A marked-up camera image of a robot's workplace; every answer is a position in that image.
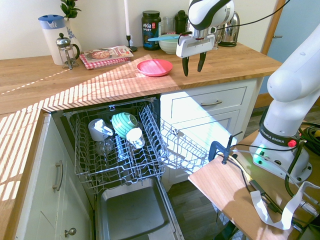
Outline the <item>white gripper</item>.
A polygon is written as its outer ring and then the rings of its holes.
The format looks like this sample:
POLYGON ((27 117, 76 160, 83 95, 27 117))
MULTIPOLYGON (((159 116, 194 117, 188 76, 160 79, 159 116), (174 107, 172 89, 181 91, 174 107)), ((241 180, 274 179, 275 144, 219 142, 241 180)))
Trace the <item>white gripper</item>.
POLYGON ((210 34, 203 39, 196 39, 192 35, 182 35, 178 38, 176 55, 182 58, 183 73, 187 77, 189 74, 189 57, 199 55, 197 71, 200 73, 206 60, 207 51, 213 49, 215 44, 215 35, 210 34))

